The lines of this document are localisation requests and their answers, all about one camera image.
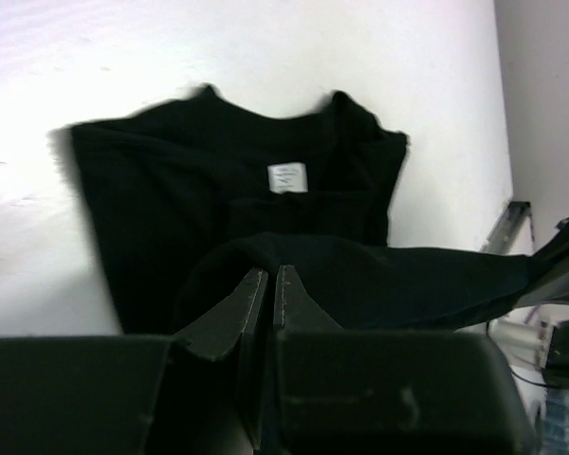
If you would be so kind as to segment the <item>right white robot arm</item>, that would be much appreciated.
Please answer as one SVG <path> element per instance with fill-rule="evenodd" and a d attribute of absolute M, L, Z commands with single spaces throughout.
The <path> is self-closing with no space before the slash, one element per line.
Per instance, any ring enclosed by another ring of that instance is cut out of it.
<path fill-rule="evenodd" d="M 558 233 L 534 257 L 549 266 L 548 271 L 518 300 L 518 308 L 529 307 L 537 315 L 545 305 L 569 305 L 569 217 L 558 225 Z M 486 335 L 502 349 L 512 363 L 541 374 L 546 389 L 569 390 L 569 320 L 537 323 L 494 319 Z"/>

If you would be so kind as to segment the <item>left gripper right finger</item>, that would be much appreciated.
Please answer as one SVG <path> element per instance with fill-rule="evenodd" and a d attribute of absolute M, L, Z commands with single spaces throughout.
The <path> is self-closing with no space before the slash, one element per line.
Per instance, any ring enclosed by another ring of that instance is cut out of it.
<path fill-rule="evenodd" d="M 293 265 L 282 265 L 276 278 L 273 332 L 276 338 L 289 334 L 342 334 L 335 322 L 308 294 Z"/>

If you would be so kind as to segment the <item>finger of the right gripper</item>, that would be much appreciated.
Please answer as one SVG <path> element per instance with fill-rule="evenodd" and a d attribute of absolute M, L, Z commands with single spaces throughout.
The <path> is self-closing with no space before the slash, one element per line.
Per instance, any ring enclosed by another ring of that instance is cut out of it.
<path fill-rule="evenodd" d="M 533 256 L 535 258 L 542 260 L 549 268 L 529 286 L 514 307 L 569 305 L 569 218 L 549 243 Z"/>

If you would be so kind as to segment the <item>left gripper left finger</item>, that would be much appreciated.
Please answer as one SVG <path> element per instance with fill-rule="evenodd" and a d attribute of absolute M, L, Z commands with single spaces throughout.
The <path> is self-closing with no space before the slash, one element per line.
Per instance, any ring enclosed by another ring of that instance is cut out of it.
<path fill-rule="evenodd" d="M 195 358 L 220 362 L 253 337 L 265 316 L 268 275 L 252 268 L 235 289 L 175 334 L 174 345 Z"/>

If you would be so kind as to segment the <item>black t shirt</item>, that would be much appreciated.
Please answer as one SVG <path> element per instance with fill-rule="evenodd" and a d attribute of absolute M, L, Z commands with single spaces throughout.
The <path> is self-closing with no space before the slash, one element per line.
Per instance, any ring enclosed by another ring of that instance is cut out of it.
<path fill-rule="evenodd" d="M 343 92 L 276 119 L 206 86 L 58 137 L 127 334 L 181 329 L 253 267 L 293 266 L 347 329 L 473 325 L 507 313 L 539 274 L 524 255 L 389 246 L 408 139 Z"/>

